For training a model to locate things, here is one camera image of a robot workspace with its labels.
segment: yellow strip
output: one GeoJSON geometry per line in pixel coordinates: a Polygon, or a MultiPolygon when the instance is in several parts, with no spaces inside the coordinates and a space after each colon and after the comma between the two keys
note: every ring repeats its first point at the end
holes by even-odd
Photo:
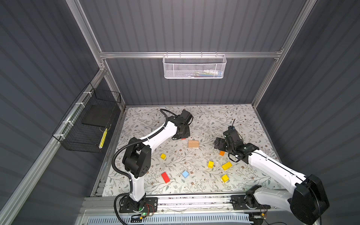
{"type": "Polygon", "coordinates": [[[104,142],[105,142],[105,138],[106,138],[106,135],[108,133],[108,129],[106,128],[104,133],[103,133],[103,137],[101,138],[101,142],[99,144],[99,148],[103,148],[103,145],[104,145],[104,142]]]}

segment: floral tablecloth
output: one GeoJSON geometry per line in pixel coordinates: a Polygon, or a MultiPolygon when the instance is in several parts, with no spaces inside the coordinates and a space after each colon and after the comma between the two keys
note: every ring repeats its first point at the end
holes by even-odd
{"type": "MultiPolygon", "coordinates": [[[[147,194],[174,193],[207,193],[243,191],[255,184],[270,189],[280,189],[282,186],[261,170],[247,165],[243,161],[231,162],[233,166],[224,171],[221,166],[229,162],[227,154],[219,155],[213,148],[216,137],[235,120],[234,126],[242,135],[244,142],[258,146],[270,157],[277,157],[268,138],[250,104],[242,105],[200,105],[183,107],[133,107],[129,108],[121,131],[117,149],[127,144],[132,137],[141,138],[160,126],[165,119],[159,109],[168,109],[180,114],[183,109],[189,111],[194,120],[190,125],[191,137],[186,140],[167,139],[152,154],[151,167],[145,175],[145,192],[147,194]],[[188,140],[199,140],[199,148],[189,148],[188,140]],[[214,167],[208,168],[208,162],[213,161],[214,167]],[[181,174],[187,171],[189,176],[181,174]],[[166,172],[170,178],[167,184],[161,174],[166,172]],[[221,177],[226,174],[229,181],[223,182],[221,177]]],[[[124,171],[121,163],[125,151],[117,157],[117,167],[124,171]]],[[[114,196],[128,192],[129,180],[110,169],[103,196],[114,196]]]]}

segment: gray wall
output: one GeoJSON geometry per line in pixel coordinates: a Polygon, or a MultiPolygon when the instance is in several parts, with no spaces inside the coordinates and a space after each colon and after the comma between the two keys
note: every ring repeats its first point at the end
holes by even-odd
{"type": "Polygon", "coordinates": [[[322,179],[323,224],[360,215],[360,1],[318,1],[258,111],[282,162],[322,179]]]}
{"type": "Polygon", "coordinates": [[[228,59],[222,79],[165,79],[162,59],[107,59],[127,105],[251,103],[273,59],[228,59]]]}
{"type": "MultiPolygon", "coordinates": [[[[102,51],[277,51],[304,0],[87,1],[102,51]]],[[[272,59],[228,59],[224,78],[168,80],[158,59],[108,59],[127,105],[251,103],[272,59]]]]}
{"type": "MultiPolygon", "coordinates": [[[[97,71],[65,1],[0,1],[0,208],[97,71]]],[[[60,149],[14,224],[69,224],[102,157],[60,149]]]]}

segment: wire basket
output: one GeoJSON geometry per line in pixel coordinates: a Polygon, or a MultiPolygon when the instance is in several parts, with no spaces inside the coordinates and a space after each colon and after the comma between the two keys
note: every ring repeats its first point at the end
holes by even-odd
{"type": "Polygon", "coordinates": [[[162,62],[166,79],[221,79],[224,77],[226,57],[174,58],[164,55],[162,62]]]}
{"type": "Polygon", "coordinates": [[[65,123],[61,133],[53,133],[53,136],[66,150],[101,153],[101,149],[109,142],[115,124],[120,116],[119,105],[121,103],[120,93],[101,89],[92,89],[81,103],[75,103],[76,111],[73,116],[61,123],[55,129],[65,123]],[[104,125],[84,124],[88,113],[93,108],[107,110],[110,115],[102,118],[104,125]]]}

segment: black wire basket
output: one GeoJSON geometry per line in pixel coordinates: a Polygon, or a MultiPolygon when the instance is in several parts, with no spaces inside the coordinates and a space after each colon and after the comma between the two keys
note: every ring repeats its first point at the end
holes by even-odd
{"type": "Polygon", "coordinates": [[[75,103],[76,111],[66,120],[69,108],[53,136],[66,150],[101,153],[120,116],[120,104],[119,92],[92,89],[81,103],[75,103]],[[61,126],[63,131],[55,133],[61,126]]]}

